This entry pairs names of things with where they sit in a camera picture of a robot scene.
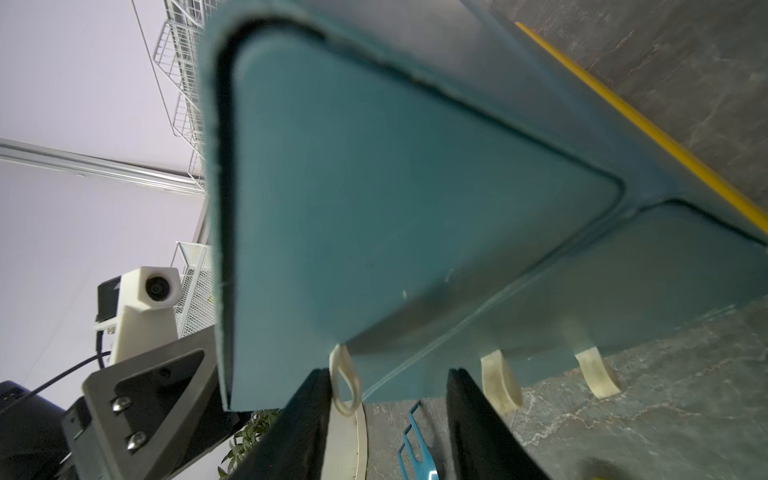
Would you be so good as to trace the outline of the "teal drawer cabinet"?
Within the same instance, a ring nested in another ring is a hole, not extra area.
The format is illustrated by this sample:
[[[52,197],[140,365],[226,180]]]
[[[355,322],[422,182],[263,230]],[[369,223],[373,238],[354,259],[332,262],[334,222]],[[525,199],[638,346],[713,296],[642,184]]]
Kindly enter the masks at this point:
[[[767,218],[469,1],[225,1],[197,47],[219,379],[369,402],[500,352],[522,384],[767,294]]]

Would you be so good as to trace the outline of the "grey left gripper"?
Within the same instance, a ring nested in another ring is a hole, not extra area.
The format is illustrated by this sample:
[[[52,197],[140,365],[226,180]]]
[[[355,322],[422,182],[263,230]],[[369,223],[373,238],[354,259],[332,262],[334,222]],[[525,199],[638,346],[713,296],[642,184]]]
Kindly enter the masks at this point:
[[[91,374],[61,420],[55,479],[172,479],[229,439],[213,328]]]

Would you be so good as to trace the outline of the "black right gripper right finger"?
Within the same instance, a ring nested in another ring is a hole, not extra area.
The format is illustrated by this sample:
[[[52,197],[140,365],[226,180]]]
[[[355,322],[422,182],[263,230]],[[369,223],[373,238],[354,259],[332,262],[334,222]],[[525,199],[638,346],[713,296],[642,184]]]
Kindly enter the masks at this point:
[[[517,442],[466,370],[449,371],[446,406],[457,478],[547,477],[543,469]]]

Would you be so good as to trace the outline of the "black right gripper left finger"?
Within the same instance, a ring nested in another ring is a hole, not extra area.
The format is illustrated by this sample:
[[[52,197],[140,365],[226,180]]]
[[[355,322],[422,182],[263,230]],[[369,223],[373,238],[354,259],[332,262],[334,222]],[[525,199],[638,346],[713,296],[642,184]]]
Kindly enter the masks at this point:
[[[327,369],[310,372],[231,479],[319,479],[332,400]]]

